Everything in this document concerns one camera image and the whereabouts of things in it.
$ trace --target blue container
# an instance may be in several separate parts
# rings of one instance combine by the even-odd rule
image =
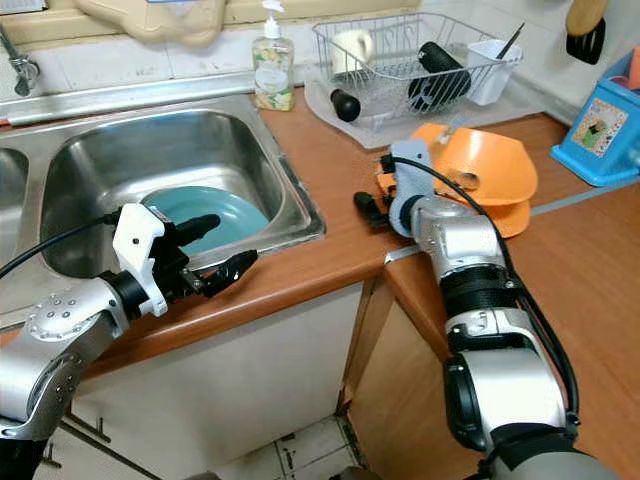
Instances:
[[[605,72],[563,142],[551,149],[553,158],[598,187],[640,173],[640,94],[608,80],[629,75],[632,53]]]

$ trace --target dish rack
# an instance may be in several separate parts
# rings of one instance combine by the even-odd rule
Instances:
[[[366,30],[371,36],[373,53],[368,60],[361,61],[333,42],[335,35],[349,30]],[[360,118],[366,119],[374,131],[398,119],[432,114],[438,114],[439,123],[451,124],[456,105],[468,101],[466,97],[482,86],[492,68],[508,63],[487,59],[473,67],[465,66],[467,46],[493,37],[440,14],[320,23],[313,31],[323,81],[355,96],[361,105]],[[427,42],[442,47],[462,68],[429,73],[418,61],[418,51]],[[334,49],[346,59],[337,69],[332,60]]]

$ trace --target white cup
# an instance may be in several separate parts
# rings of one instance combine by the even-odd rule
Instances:
[[[366,63],[373,55],[373,39],[368,30],[340,32],[331,41],[334,75],[361,69],[361,64]]]

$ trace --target stainless steel sink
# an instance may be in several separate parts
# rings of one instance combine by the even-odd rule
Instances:
[[[324,233],[318,211],[246,96],[34,127],[0,136],[0,146],[0,181],[7,182],[0,184],[2,263],[123,203],[184,185],[232,192],[269,221],[251,237],[195,255],[194,269],[241,250],[270,252]],[[112,228],[96,227],[0,280],[0,313],[117,270],[112,235]]]
[[[0,265],[13,258],[18,245],[27,170],[24,155],[0,148]]]

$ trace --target wooden countertop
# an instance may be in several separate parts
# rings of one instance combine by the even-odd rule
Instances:
[[[373,232],[360,218],[352,197],[376,192],[372,160],[384,150],[366,151],[316,118],[296,91],[292,112],[263,111],[262,117],[327,224],[326,238],[263,257],[239,284],[207,301],[185,299],[161,318],[134,322],[89,372],[98,375],[180,348],[283,308],[382,272],[388,251],[409,245],[391,231]],[[540,186],[533,205],[590,187],[548,155],[566,128],[545,115],[506,122],[487,130],[520,139],[533,158]]]
[[[533,217],[508,241],[521,277],[578,377],[578,448],[621,478],[640,478],[640,185]],[[446,315],[426,255],[385,277],[423,337],[447,356]]]

